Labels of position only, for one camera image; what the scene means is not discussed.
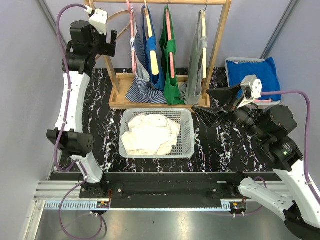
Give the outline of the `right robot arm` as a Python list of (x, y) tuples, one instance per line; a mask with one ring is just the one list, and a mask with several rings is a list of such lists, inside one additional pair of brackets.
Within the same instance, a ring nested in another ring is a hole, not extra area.
[(320, 237), (320, 192), (308, 170), (309, 155), (300, 151), (289, 134), (297, 122), (287, 106), (274, 105), (255, 116), (248, 103), (265, 96), (260, 86), (209, 89), (217, 97), (222, 110), (195, 105), (192, 110), (207, 127), (231, 122), (256, 137), (260, 158), (269, 165), (287, 187), (291, 199), (285, 198), (255, 180), (238, 172), (223, 186), (221, 192), (232, 198), (252, 199), (281, 218), (287, 229), (301, 240)]

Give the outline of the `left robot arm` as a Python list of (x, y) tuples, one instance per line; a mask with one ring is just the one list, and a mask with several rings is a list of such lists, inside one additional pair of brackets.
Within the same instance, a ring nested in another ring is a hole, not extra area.
[(83, 132), (83, 107), (96, 56), (113, 57), (116, 51), (117, 31), (112, 30), (107, 42), (107, 21), (79, 20), (70, 25), (71, 41), (64, 50), (62, 60), (63, 95), (57, 122), (47, 138), (54, 144), (53, 157), (58, 161), (58, 152), (67, 153), (73, 165), (78, 165), (84, 180), (92, 184), (90, 192), (97, 198), (108, 193), (102, 182), (103, 172), (93, 154), (94, 139)]

